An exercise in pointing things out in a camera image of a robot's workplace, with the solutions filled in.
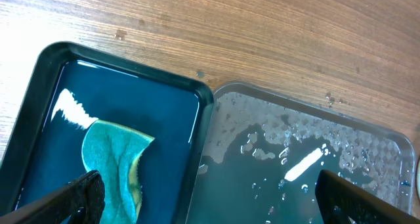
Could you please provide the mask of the white plate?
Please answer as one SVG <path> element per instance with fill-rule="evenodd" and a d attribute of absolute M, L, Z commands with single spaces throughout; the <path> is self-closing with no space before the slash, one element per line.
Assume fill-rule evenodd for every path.
<path fill-rule="evenodd" d="M 420 199 L 420 158 L 417 160 L 417 166 L 415 170 L 415 184 L 417 197 Z"/>

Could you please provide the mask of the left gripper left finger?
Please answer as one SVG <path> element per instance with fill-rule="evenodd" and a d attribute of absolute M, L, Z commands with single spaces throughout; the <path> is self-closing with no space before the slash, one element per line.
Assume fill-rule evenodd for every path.
<path fill-rule="evenodd" d="M 2 223 L 100 223 L 105 186 L 97 170 L 1 217 Z"/>

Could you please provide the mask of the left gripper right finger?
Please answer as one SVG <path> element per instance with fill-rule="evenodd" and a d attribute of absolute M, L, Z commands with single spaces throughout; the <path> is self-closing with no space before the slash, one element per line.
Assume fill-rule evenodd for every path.
<path fill-rule="evenodd" d="M 419 224 L 414 216 L 326 169 L 319 173 L 315 195 L 324 223 Z"/>

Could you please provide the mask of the green yellow scrubbing sponge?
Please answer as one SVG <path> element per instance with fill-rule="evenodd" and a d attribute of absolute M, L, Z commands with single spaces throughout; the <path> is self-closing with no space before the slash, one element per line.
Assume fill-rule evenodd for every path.
<path fill-rule="evenodd" d="M 97 170 L 104 183 L 101 223 L 136 223 L 142 206 L 138 166 L 154 137 L 117 123 L 97 120 L 83 139 L 86 171 Z"/>

